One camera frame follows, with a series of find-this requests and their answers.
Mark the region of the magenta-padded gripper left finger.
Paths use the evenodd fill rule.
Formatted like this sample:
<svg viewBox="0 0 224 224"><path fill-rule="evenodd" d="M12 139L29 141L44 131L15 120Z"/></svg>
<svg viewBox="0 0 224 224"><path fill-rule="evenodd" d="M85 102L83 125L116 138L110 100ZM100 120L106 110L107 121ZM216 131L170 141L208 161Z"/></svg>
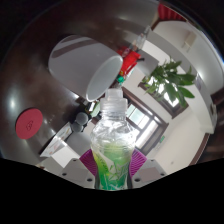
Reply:
<svg viewBox="0 0 224 224"><path fill-rule="evenodd" d="M92 150L86 151L79 159L72 158L60 176L84 188L95 188L97 165Z"/></svg>

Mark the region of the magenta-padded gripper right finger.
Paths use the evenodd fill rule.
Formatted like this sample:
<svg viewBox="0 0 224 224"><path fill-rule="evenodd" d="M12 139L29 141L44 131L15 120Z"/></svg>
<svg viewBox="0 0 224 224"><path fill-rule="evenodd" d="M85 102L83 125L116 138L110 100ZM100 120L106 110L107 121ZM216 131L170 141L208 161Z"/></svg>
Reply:
<svg viewBox="0 0 224 224"><path fill-rule="evenodd" d="M165 177L167 173L155 159L148 159L139 150L132 153L129 176L133 189L144 187Z"/></svg>

